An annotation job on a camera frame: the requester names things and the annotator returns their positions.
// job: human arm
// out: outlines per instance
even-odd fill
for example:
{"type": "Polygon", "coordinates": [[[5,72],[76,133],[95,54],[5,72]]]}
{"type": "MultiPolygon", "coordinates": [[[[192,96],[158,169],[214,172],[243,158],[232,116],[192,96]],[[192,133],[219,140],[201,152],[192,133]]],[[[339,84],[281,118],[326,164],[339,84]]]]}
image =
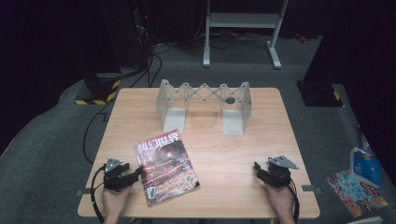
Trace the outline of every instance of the human arm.
{"type": "Polygon", "coordinates": [[[274,208],[280,224],[295,224],[293,218],[294,197],[287,187],[274,188],[265,184],[268,199],[274,208]]]}
{"type": "Polygon", "coordinates": [[[116,224],[120,215],[125,208],[128,201],[128,195],[131,192],[132,185],[123,189],[121,192],[116,192],[111,189],[103,189],[102,203],[105,209],[105,224],[116,224]]]}

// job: yellow and black hazard tape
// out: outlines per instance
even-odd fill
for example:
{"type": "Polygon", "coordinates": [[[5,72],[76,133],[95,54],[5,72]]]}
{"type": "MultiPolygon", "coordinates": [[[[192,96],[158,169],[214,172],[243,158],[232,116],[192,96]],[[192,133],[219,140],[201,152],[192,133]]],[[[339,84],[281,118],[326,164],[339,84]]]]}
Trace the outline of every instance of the yellow and black hazard tape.
{"type": "Polygon", "coordinates": [[[75,99],[77,105],[106,105],[111,103],[116,97],[117,88],[120,85],[120,80],[113,83],[111,93],[106,99],[75,99]]]}

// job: wooden table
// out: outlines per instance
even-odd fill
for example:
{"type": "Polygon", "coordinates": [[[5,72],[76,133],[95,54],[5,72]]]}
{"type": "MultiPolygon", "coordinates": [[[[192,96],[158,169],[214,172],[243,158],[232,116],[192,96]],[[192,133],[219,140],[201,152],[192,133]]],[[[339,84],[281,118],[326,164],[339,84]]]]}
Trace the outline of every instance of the wooden table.
{"type": "MultiPolygon", "coordinates": [[[[108,157],[129,162],[137,168],[134,144],[162,133],[155,103],[158,89],[122,89],[115,102],[105,135],[86,187],[94,172],[108,157]]],[[[275,217],[266,190],[256,178],[254,161],[266,167],[268,157],[286,156],[300,169],[291,171],[300,200],[300,218],[319,215],[303,158],[297,146],[280,92],[273,88],[250,88],[252,112],[244,135],[225,135],[219,103],[191,101],[182,140],[198,175],[201,187],[165,203],[148,208],[143,186],[134,184],[125,217],[269,218],[275,217]]],[[[96,178],[97,184],[103,176],[96,178]]],[[[101,211],[102,189],[96,191],[101,211]]],[[[89,194],[82,196],[78,213],[95,217],[89,194]]]]}

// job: white shelf stand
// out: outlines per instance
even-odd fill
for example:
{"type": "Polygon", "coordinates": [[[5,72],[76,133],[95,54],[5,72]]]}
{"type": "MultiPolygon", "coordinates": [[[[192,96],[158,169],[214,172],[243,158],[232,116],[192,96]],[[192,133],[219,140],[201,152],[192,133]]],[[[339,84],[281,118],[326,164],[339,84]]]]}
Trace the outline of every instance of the white shelf stand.
{"type": "Polygon", "coordinates": [[[282,66],[277,57],[275,43],[279,35],[280,26],[285,16],[286,6],[289,0],[283,0],[279,13],[211,13],[210,0],[207,0],[204,67],[210,66],[210,27],[239,27],[239,28],[272,28],[274,29],[271,41],[267,41],[267,47],[274,63],[275,69],[282,66]]]}

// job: gray carpet floor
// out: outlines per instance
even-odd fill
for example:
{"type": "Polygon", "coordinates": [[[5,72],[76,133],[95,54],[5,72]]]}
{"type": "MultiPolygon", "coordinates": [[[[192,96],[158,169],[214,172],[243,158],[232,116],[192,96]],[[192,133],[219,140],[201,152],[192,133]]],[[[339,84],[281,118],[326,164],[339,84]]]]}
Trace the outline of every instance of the gray carpet floor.
{"type": "MultiPolygon", "coordinates": [[[[154,49],[162,59],[161,70],[153,81],[159,87],[162,79],[175,86],[189,82],[198,87],[203,83],[218,87],[222,83],[238,87],[244,81],[250,87],[275,87],[281,92],[290,123],[301,150],[304,163],[315,187],[320,216],[300,219],[299,223],[348,223],[366,217],[381,216],[383,223],[396,223],[396,194],[383,171],[383,186],[379,190],[389,206],[360,218],[349,214],[339,197],[326,181],[328,175],[346,170],[349,151],[361,144],[361,136],[353,111],[341,85],[333,85],[341,94],[344,107],[307,107],[296,86],[303,80],[315,55],[319,39],[303,44],[294,39],[279,38],[276,43],[282,69],[275,70],[264,37],[250,37],[230,42],[212,41],[211,66],[202,67],[203,47],[179,44],[160,45],[154,49]]],[[[153,59],[150,78],[160,68],[153,59]]],[[[140,75],[127,77],[120,88],[128,88],[140,75]]],[[[76,196],[84,189],[92,166],[84,159],[83,144],[88,157],[94,160],[106,129],[103,116],[95,118],[102,105],[75,105],[74,97],[83,84],[74,84],[60,96],[59,104],[29,122],[10,143],[0,158],[0,223],[99,223],[95,217],[80,217],[76,196]]],[[[134,87],[147,87],[148,75],[134,87]]],[[[112,105],[104,112],[111,114],[112,105]]],[[[156,219],[154,223],[196,223],[196,219],[156,219]]],[[[220,219],[207,223],[248,223],[247,220],[220,219]]],[[[254,223],[270,223],[255,220],[254,223]]]]}

